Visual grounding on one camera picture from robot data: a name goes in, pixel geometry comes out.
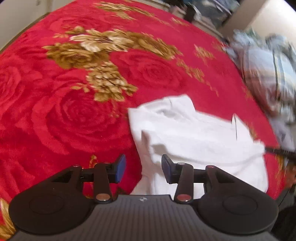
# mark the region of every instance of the gray ribbed panel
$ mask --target gray ribbed panel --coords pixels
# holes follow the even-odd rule
[[[97,205],[80,226],[63,234],[35,236],[17,232],[10,241],[276,241],[269,233],[248,237],[219,233],[205,225],[188,205],[170,196],[119,195]]]

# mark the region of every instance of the floral blanket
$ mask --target floral blanket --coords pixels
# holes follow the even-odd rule
[[[141,164],[127,108],[187,94],[197,110],[230,120],[277,145],[272,129],[221,43],[163,10],[131,0],[77,0],[50,13],[0,55],[0,235],[19,192],[74,164],[127,167],[112,192],[130,193]],[[268,194],[283,188],[266,155]],[[86,195],[92,186],[86,184]]]

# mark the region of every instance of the white cloth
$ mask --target white cloth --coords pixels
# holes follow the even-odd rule
[[[248,128],[237,117],[232,122],[195,111],[187,95],[166,97],[128,109],[129,122],[142,164],[142,179],[131,194],[170,194],[177,184],[168,184],[161,169],[161,156],[196,169],[215,165],[266,192],[268,178],[264,145],[253,142]],[[194,184],[194,198],[204,194]]]

